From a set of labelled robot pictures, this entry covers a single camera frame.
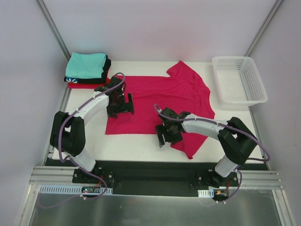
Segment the pink t shirt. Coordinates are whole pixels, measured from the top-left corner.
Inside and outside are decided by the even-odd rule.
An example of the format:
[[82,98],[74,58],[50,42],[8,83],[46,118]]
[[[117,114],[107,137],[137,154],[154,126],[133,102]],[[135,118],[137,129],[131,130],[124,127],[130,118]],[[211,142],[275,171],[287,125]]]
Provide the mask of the pink t shirt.
[[158,146],[155,126],[160,119],[154,105],[175,112],[214,118],[209,84],[213,81],[210,63],[115,61],[110,74],[126,75],[126,91],[133,96],[134,114],[123,113],[109,118],[105,134],[133,143],[127,158],[141,161],[203,161],[206,137],[184,133],[183,141]]

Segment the white plastic laundry basket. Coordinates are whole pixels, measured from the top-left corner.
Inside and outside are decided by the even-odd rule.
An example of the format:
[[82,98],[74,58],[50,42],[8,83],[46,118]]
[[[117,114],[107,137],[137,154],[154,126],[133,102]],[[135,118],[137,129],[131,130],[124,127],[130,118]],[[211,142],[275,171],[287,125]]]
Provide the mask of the white plastic laundry basket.
[[248,56],[215,56],[212,59],[219,101],[234,109],[265,103],[265,87],[254,60]]

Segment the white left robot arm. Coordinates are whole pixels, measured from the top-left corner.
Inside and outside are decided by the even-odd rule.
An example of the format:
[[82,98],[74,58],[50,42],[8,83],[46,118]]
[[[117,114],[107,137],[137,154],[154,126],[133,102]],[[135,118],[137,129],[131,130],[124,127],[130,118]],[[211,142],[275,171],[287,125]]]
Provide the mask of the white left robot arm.
[[86,150],[87,123],[101,110],[108,117],[117,118],[120,113],[134,114],[132,94],[125,99],[126,82],[123,73],[112,76],[110,82],[94,89],[92,96],[70,112],[58,111],[53,120],[50,145],[58,150],[61,162],[70,160],[82,168],[83,178],[89,183],[99,179],[96,160]]

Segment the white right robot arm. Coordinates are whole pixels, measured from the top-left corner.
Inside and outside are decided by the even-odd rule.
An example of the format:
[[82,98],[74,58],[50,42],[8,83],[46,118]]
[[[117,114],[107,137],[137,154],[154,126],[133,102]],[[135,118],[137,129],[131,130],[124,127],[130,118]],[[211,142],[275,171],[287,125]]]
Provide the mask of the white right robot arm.
[[155,127],[159,146],[165,143],[175,145],[183,141],[183,134],[199,134],[220,142],[224,156],[215,168],[202,176],[204,183],[218,188],[229,179],[229,174],[243,165],[257,146],[257,139],[248,127],[237,117],[228,121],[217,121],[197,116],[190,112],[177,114],[166,107],[155,110],[162,123]]

